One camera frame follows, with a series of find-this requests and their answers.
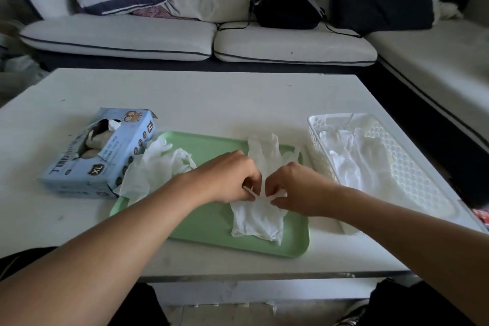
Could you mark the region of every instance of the backpack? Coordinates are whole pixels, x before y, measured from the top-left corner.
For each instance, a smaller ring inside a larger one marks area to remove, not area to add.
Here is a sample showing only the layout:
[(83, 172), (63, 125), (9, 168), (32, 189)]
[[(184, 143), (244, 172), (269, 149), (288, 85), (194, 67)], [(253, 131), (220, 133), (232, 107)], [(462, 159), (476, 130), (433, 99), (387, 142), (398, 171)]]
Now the backpack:
[(276, 29), (314, 29), (324, 18), (314, 0), (252, 0), (250, 11), (260, 26)]

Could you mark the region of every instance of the person's right arm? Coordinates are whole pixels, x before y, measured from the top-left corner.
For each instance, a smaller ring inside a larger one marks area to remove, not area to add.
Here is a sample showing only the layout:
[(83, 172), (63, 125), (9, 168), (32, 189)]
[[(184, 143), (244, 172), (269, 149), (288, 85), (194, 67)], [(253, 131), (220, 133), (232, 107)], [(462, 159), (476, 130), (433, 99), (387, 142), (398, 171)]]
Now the person's right arm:
[(489, 324), (489, 236), (340, 186), (297, 163), (266, 180), (282, 209), (350, 224), (380, 243), (477, 325)]

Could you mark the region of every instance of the white table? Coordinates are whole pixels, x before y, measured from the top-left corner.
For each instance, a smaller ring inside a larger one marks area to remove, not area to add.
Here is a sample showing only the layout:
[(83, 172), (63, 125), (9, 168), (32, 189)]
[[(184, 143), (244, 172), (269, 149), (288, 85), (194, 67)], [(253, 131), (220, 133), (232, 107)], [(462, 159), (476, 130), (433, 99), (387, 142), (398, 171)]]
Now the white table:
[[(0, 257), (61, 245), (107, 218), (114, 200), (58, 198), (36, 181), (99, 107), (149, 108), (159, 117), (157, 131), (242, 139), (272, 131), (281, 143), (301, 146), (308, 141), (310, 115), (371, 113), (458, 200), (356, 76), (60, 69), (0, 110)], [(456, 204), (454, 221), (481, 230)], [(153, 282), (313, 279), (406, 270), (369, 237), (346, 236), (337, 221), (314, 218), (310, 247), (295, 260), (170, 239), (142, 275)]]

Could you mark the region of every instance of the cardboard box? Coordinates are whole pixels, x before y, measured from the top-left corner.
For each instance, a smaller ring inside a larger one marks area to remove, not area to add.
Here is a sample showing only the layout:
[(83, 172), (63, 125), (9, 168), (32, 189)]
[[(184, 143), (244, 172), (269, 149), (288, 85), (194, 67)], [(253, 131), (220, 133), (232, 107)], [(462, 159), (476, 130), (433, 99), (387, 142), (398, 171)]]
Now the cardboard box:
[[(143, 151), (143, 144), (155, 133), (154, 118), (150, 110), (101, 108), (39, 181), (63, 197), (117, 198), (114, 188), (122, 183), (134, 156)], [(89, 132), (93, 130), (93, 136), (105, 132), (110, 119), (120, 122), (120, 127), (93, 158), (81, 158), (89, 150)]]

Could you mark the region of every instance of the hand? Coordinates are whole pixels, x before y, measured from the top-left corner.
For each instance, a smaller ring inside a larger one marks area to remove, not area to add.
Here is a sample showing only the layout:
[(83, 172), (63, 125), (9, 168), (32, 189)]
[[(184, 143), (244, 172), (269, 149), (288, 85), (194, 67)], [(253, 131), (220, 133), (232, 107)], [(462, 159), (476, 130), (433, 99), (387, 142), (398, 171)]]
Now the hand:
[(341, 204), (344, 188), (296, 162), (279, 168), (265, 181), (266, 196), (272, 196), (280, 189), (287, 191), (287, 197), (276, 198), (272, 205), (306, 216), (333, 218), (335, 206)]
[(262, 175), (251, 158), (242, 151), (225, 153), (187, 173), (207, 202), (254, 201), (243, 187), (260, 194)]

